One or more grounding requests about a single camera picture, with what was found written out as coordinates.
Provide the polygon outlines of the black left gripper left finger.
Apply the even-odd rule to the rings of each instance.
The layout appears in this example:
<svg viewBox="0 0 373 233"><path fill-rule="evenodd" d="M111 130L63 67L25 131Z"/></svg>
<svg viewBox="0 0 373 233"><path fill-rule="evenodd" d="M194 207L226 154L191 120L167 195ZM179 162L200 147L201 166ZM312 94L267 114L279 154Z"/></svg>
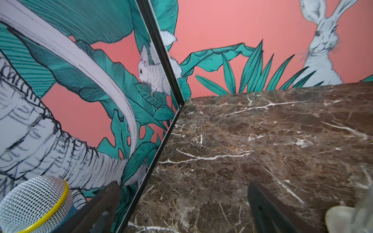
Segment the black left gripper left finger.
<svg viewBox="0 0 373 233"><path fill-rule="evenodd" d="M119 197L120 186L117 181L112 181L53 232L109 233L114 222Z"/></svg>

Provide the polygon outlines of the clear tall plastic tumbler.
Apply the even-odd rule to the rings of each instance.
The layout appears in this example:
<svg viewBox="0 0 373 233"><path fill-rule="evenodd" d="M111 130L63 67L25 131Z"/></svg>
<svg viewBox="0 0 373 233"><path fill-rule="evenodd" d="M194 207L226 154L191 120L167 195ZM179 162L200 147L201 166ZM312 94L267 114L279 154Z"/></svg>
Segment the clear tall plastic tumbler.
<svg viewBox="0 0 373 233"><path fill-rule="evenodd" d="M329 233L371 233L373 231L373 187L354 208L334 206L325 215Z"/></svg>

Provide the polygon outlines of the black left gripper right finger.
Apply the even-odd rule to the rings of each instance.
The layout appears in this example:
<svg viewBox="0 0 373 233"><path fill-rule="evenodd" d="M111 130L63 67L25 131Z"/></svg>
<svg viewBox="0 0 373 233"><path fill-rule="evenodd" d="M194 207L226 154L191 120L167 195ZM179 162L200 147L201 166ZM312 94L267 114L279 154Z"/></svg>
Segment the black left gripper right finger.
<svg viewBox="0 0 373 233"><path fill-rule="evenodd" d="M318 233L258 181L248 186L248 202L258 233Z"/></svg>

